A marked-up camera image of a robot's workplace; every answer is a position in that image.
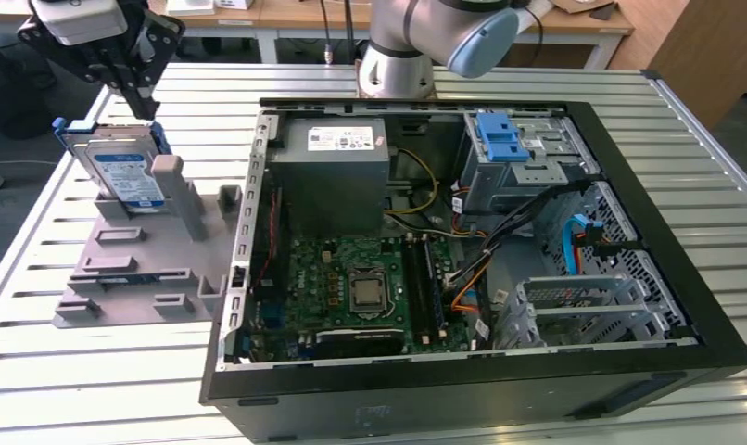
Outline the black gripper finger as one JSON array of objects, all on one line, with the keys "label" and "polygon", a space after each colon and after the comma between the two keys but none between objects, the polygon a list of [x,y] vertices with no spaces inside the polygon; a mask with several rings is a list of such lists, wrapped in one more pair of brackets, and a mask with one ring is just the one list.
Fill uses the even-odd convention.
[{"label": "black gripper finger", "polygon": [[131,90],[131,110],[135,115],[155,115],[159,103],[152,92],[161,78],[164,69],[179,49],[179,42],[185,32],[183,22],[175,18],[144,13],[144,27],[139,45],[147,44],[147,55],[139,56],[133,64],[133,87]]},{"label": "black gripper finger", "polygon": [[[125,98],[131,109],[133,68],[131,70],[96,70],[93,68],[93,41],[76,45],[61,44],[36,16],[31,16],[21,25],[17,37],[40,55],[83,81],[105,84]],[[148,115],[135,115],[133,113],[132,115],[136,119],[148,118]]]}]

